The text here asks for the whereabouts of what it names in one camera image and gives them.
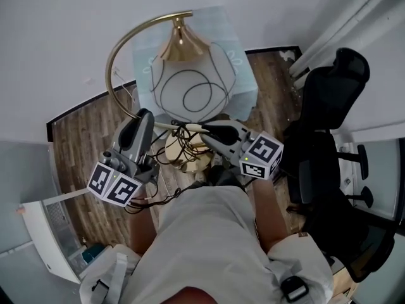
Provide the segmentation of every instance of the black office chair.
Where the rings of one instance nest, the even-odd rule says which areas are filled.
[[[358,162],[361,176],[368,176],[368,161],[363,145],[358,154],[337,152],[331,129],[338,129],[370,78],[366,59],[348,48],[336,52],[333,66],[316,68],[305,81],[302,112],[298,121],[285,130],[280,168],[288,175],[290,199],[308,204],[320,194],[340,187],[339,158]],[[364,195],[355,197],[367,198]]]
[[[398,222],[354,208],[340,190],[319,195],[302,228],[327,257],[338,258],[354,282],[388,259]]]

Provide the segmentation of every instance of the chair backrest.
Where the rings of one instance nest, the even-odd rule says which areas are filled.
[[[305,81],[299,130],[338,129],[369,78],[362,55],[338,49],[333,66],[315,68]]]
[[[314,200],[303,231],[327,255],[338,258],[354,282],[378,270],[394,247],[397,222],[352,207],[342,191]]]

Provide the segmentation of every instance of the strap buckle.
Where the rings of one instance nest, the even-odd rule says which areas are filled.
[[[309,293],[307,284],[298,276],[287,278],[281,283],[280,288],[289,303],[293,303]]]

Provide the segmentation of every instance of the brass lamp arm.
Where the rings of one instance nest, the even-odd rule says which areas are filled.
[[[111,83],[111,71],[113,69],[113,63],[116,58],[116,55],[120,51],[120,49],[125,45],[126,42],[128,42],[133,36],[137,35],[138,33],[142,32],[146,28],[152,27],[153,25],[156,25],[161,22],[165,22],[167,20],[174,20],[176,18],[183,18],[183,17],[190,17],[192,16],[192,11],[181,11],[178,13],[171,13],[168,15],[163,15],[159,16],[156,18],[152,18],[150,20],[147,20],[146,22],[141,23],[140,25],[136,26],[132,30],[130,30],[128,33],[126,33],[114,46],[114,48],[111,50],[108,59],[107,59],[107,65],[106,65],[106,73],[105,73],[105,80],[106,80],[106,86],[107,86],[107,91],[109,92],[109,95],[113,98],[115,103],[118,105],[118,107],[121,108],[121,110],[127,114],[129,117],[132,118],[138,118],[136,114],[134,114],[132,111],[127,109],[124,104],[118,99],[118,97],[115,94],[115,91],[113,89],[113,84]],[[169,125],[165,123],[157,123],[155,122],[154,125],[156,127],[160,127],[162,129],[168,129],[168,130],[175,130],[178,129],[178,126],[176,125]],[[187,128],[190,131],[193,132],[208,132],[207,130],[204,130],[201,128],[200,125],[196,124],[187,124]]]

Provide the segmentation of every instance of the tangled cable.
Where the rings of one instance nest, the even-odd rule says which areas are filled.
[[[174,165],[180,159],[181,155],[184,155],[187,160],[181,162],[181,165],[183,165],[184,163],[194,162],[194,161],[198,160],[199,155],[205,154],[207,152],[211,152],[210,149],[205,149],[204,151],[199,151],[198,147],[201,147],[201,146],[195,146],[195,145],[193,145],[191,143],[191,140],[198,133],[195,132],[195,133],[191,134],[190,131],[186,127],[187,123],[179,123],[179,122],[174,121],[174,120],[172,120],[171,123],[172,123],[172,125],[178,125],[178,129],[173,130],[170,133],[173,137],[176,137],[176,139],[172,143],[170,143],[169,145],[163,146],[162,148],[158,149],[156,154],[150,155],[150,157],[155,158],[156,161],[159,162],[162,165],[170,165],[170,164]],[[167,132],[168,131],[165,130],[163,133],[161,133],[157,138],[155,138],[152,141],[151,145],[153,145],[158,139],[160,139],[162,136],[164,136]],[[176,142],[178,142],[180,147],[181,147],[181,150],[180,150],[179,154],[177,155],[177,157],[173,161],[169,161],[169,162],[160,161],[159,156],[165,153],[166,148],[169,148],[170,146],[172,146]],[[151,182],[155,185],[156,192],[150,197],[134,198],[127,205],[127,207],[132,208],[132,209],[136,209],[137,211],[136,212],[131,212],[131,211],[127,210],[127,208],[124,208],[127,213],[129,213],[129,214],[138,214],[139,212],[143,211],[146,208],[150,208],[150,207],[155,206],[155,205],[157,205],[157,206],[165,205],[165,204],[169,203],[171,200],[179,197],[182,192],[187,190],[187,188],[185,188],[183,190],[181,190],[181,188],[177,188],[173,195],[166,196],[166,198],[163,201],[153,201],[151,203],[139,203],[139,202],[136,202],[136,200],[145,201],[145,200],[152,199],[158,194],[158,192],[159,192],[158,182],[155,181],[155,180],[151,180]]]

